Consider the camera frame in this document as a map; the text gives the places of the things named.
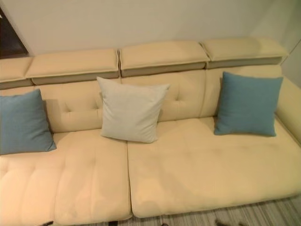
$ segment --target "tufted cushion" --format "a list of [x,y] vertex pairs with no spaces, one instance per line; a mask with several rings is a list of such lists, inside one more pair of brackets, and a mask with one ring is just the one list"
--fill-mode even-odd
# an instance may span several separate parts
[[46,103],[50,129],[70,132],[102,127],[102,97],[97,81],[37,86]]
[[51,220],[78,225],[131,217],[126,143],[99,133],[54,134],[56,150],[1,156],[1,225]]
[[301,192],[301,148],[277,137],[215,136],[214,119],[160,122],[152,144],[128,142],[133,214],[144,218],[235,206]]
[[221,91],[222,73],[224,71],[240,74],[243,76],[276,78],[282,76],[279,65],[254,65],[243,67],[228,67],[205,70],[206,72],[206,90],[204,94],[204,104],[200,117],[217,115],[217,107]]
[[121,81],[123,84],[146,86],[170,84],[158,121],[196,118],[200,115],[205,91],[204,70],[128,77]]

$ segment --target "sofa armrest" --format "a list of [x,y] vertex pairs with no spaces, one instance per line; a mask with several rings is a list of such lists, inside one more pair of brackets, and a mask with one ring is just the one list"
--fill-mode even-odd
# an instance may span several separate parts
[[301,88],[284,77],[276,114],[301,144]]

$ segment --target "headrest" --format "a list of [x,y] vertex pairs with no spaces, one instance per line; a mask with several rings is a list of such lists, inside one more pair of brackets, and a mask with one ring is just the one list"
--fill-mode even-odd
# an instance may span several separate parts
[[287,51],[269,38],[225,38],[202,41],[210,61],[207,68],[277,65]]
[[35,85],[119,77],[115,49],[83,50],[36,56],[26,78]]
[[32,57],[0,60],[0,89],[33,85],[30,79],[25,78],[25,73],[31,62]]
[[198,70],[208,60],[196,41],[155,42],[120,50],[122,77]]

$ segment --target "dark doorway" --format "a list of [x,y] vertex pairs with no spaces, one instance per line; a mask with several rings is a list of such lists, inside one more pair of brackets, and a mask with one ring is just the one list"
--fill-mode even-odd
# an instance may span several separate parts
[[27,55],[27,49],[0,8],[0,59]]

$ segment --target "sofa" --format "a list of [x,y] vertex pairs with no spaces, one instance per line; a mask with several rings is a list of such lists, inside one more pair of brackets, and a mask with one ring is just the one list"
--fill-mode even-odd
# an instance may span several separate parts
[[[56,149],[0,156],[0,224],[78,225],[289,197],[301,191],[301,89],[268,38],[164,41],[0,60],[0,95],[40,89]],[[282,77],[275,137],[216,136],[222,73]],[[96,78],[170,84],[158,139],[100,135]]]

